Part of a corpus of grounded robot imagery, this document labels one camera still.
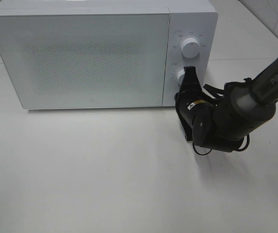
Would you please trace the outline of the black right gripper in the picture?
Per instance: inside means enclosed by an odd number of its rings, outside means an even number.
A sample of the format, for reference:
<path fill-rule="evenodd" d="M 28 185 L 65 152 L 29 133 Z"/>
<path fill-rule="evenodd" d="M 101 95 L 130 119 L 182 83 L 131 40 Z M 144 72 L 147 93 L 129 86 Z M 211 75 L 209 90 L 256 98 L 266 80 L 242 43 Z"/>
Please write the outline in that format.
<path fill-rule="evenodd" d="M 201 111 L 199 107 L 212 107 L 212 98 L 202 90 L 194 66 L 184 67 L 183 79 L 175 97 L 175 110 L 185 132 L 185 139 L 192 141 L 195 117 Z"/>

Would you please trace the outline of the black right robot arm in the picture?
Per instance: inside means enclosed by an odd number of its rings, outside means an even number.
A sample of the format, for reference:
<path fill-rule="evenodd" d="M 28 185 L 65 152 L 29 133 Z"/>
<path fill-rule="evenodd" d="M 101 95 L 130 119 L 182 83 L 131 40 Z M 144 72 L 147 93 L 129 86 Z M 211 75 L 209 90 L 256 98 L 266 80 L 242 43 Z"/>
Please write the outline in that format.
<path fill-rule="evenodd" d="M 184 67 L 174 100 L 185 139 L 194 148 L 244 151 L 250 133 L 275 115 L 278 58 L 254 79 L 228 82 L 223 89 L 201 86 L 195 67 Z"/>

